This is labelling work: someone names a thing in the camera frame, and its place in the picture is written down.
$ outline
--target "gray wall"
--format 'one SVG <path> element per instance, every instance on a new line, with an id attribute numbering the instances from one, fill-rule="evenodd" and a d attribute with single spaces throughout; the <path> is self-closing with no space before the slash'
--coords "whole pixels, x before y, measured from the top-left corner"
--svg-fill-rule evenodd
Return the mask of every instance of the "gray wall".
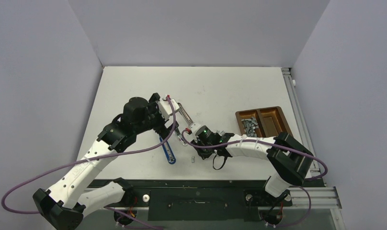
<path id="1" fill-rule="evenodd" d="M 67 1 L 0 1 L 0 199 L 14 185 L 75 160 L 101 71 Z M 62 173 L 13 193 L 8 205 L 36 210 L 33 192 Z M 0 230 L 48 226 L 40 215 L 0 206 Z"/>
<path id="2" fill-rule="evenodd" d="M 387 229 L 387 0 L 331 0 L 292 74 L 346 226 Z"/>
<path id="3" fill-rule="evenodd" d="M 102 63 L 295 63 L 329 0 L 69 0 Z"/>

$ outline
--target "brown tray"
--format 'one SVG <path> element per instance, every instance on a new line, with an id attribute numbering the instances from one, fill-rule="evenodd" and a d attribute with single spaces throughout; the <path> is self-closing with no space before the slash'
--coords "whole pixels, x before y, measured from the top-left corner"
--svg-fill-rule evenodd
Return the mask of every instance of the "brown tray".
<path id="1" fill-rule="evenodd" d="M 237 123 L 239 124 L 241 134 L 245 134 L 242 119 L 249 119 L 255 117 L 258 127 L 255 133 L 259 138 L 275 137 L 280 132 L 287 132 L 291 134 L 288 122 L 285 119 L 281 107 L 269 107 L 261 109 L 252 109 L 236 112 Z"/>

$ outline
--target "white table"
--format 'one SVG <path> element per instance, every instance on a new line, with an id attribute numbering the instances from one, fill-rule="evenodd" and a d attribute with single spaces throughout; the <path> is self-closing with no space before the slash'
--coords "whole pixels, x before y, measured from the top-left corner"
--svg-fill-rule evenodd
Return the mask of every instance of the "white table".
<path id="1" fill-rule="evenodd" d="M 212 131 L 237 134 L 240 133 L 235 117 L 237 111 L 280 106 L 292 134 L 302 142 L 280 68 L 105 67 L 78 159 L 103 127 L 122 113 L 131 97 L 148 100 L 154 92 L 160 96 L 169 94 L 181 102 L 194 122 L 207 125 Z M 187 126 L 179 114 L 177 120 L 181 128 Z M 158 135 L 148 131 L 138 135 L 136 143 L 126 151 L 158 143 Z M 157 148 L 118 157 L 96 179 L 266 180 L 274 172 L 269 162 L 245 157 L 229 158 L 222 170 L 215 171 L 213 157 L 202 160 L 192 147 L 184 147 L 174 135 L 169 144 L 177 159 L 174 165 L 168 164 L 163 149 Z M 191 163 L 192 156 L 195 156 L 195 163 Z M 217 158 L 215 166 L 220 166 L 222 161 Z"/>

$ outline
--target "blue tool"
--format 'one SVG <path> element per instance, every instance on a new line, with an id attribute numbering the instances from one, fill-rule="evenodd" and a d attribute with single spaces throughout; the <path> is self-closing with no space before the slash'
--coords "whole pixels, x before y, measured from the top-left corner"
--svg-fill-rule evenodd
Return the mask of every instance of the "blue tool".
<path id="1" fill-rule="evenodd" d="M 168 141 L 166 141 L 164 144 L 162 144 L 162 149 L 164 150 L 165 157 L 167 158 L 167 161 L 169 164 L 175 164 L 177 162 L 177 159 L 174 156 L 174 153 L 171 150 L 170 144 Z"/>

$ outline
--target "wall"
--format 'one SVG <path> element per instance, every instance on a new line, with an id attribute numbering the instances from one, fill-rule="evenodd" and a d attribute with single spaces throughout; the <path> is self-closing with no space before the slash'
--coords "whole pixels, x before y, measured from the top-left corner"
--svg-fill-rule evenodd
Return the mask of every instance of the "wall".
<path id="1" fill-rule="evenodd" d="M 0 1 L 0 199 L 14 185 L 75 160 L 102 68 L 65 0 Z M 64 172 L 8 197 L 36 210 L 32 195 Z M 0 230 L 50 229 L 40 215 L 8 213 Z"/>
<path id="2" fill-rule="evenodd" d="M 292 66 L 329 0 L 69 0 L 102 63 Z"/>
<path id="3" fill-rule="evenodd" d="M 387 0 L 331 0 L 292 74 L 347 228 L 387 229 Z"/>

